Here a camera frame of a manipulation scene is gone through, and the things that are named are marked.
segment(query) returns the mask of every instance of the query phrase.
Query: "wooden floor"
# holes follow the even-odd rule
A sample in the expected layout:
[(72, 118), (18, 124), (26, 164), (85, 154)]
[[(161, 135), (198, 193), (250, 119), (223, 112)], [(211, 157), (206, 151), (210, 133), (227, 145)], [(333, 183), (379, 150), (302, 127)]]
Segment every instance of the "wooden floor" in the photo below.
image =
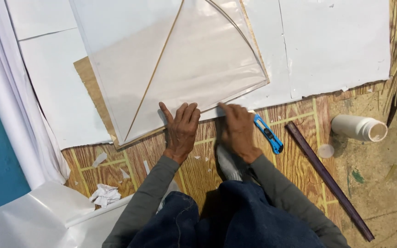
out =
[[(289, 121), (294, 121), (312, 149), (317, 151), (320, 145), (329, 143), (329, 102), (375, 90), (375, 85), (364, 86), (341, 94), (321, 95), (256, 110), (283, 142), (284, 151), (280, 155), (274, 155), (270, 144), (257, 129), (254, 136), (256, 145), (309, 200), (339, 227), (341, 227), (339, 217), (341, 206), (338, 200), (302, 154), (284, 125)], [(200, 210), (203, 208), (207, 193), (214, 191), (222, 182), (214, 156), (218, 130), (219, 119), (200, 123), (194, 149), (174, 178), (181, 191), (194, 198)], [(144, 161), (151, 169), (165, 147), (165, 133), (161, 132), (120, 150), (116, 150), (113, 145), (109, 144), (65, 149), (62, 153), (71, 169), (66, 185), (86, 196), (90, 196), (97, 189), (97, 183), (118, 187), (122, 197), (133, 194), (146, 177)], [(97, 168), (91, 167), (93, 161), (102, 152), (107, 154), (107, 159)], [(321, 160), (333, 178), (336, 178), (334, 159)], [(124, 179), (120, 169), (125, 171), (130, 178)]]

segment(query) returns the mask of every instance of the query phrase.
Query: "translucent plastic sheet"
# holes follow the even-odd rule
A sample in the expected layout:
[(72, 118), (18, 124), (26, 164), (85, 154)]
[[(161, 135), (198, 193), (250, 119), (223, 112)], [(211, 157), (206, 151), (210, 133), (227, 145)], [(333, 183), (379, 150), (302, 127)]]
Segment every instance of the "translucent plastic sheet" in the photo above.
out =
[[(240, 3), (215, 3), (252, 44)], [(120, 144), (164, 125), (160, 101), (173, 113), (185, 101), (205, 111), (267, 83), (248, 43), (206, 0), (71, 4)]]
[(79, 192), (45, 183), (0, 207), (0, 247), (99, 248), (131, 197), (95, 211)]

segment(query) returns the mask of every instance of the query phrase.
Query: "person's right hand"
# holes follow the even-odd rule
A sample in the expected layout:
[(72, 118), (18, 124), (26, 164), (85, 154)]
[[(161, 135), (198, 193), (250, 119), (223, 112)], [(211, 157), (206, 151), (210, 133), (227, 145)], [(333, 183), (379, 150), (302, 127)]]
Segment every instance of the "person's right hand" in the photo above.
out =
[(254, 146), (254, 117), (240, 105), (219, 103), (218, 106), (226, 113), (226, 128), (221, 139), (228, 149), (251, 164), (262, 151)]

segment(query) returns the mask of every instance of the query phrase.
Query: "crumpled paper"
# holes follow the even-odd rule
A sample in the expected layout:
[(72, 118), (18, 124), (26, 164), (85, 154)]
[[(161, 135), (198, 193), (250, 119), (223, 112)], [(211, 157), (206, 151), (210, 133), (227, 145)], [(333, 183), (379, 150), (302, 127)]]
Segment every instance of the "crumpled paper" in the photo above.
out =
[(117, 187), (111, 187), (102, 183), (97, 185), (97, 190), (89, 198), (90, 202), (106, 208), (108, 204), (120, 200), (122, 196), (119, 194)]

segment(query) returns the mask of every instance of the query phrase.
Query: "paper scrap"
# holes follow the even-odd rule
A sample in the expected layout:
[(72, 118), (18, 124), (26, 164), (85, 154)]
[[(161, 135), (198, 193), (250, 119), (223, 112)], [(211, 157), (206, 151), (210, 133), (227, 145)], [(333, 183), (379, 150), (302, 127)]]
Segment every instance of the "paper scrap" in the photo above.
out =
[(97, 156), (96, 160), (93, 162), (91, 167), (96, 168), (100, 163), (102, 163), (106, 159), (107, 159), (107, 154), (105, 152), (101, 153), (99, 156)]
[(120, 200), (121, 195), (117, 190), (117, 187), (111, 187), (102, 183), (97, 185), (97, 190), (88, 199), (90, 202), (94, 201), (94, 204), (100, 205), (106, 208), (108, 204)]
[(143, 165), (145, 166), (146, 175), (148, 176), (148, 174), (150, 173), (150, 168), (148, 166), (148, 162), (146, 160), (144, 160)]
[(119, 169), (122, 172), (122, 176), (124, 177), (124, 179), (130, 178), (130, 175), (128, 175), (124, 170), (122, 170), (122, 168)]

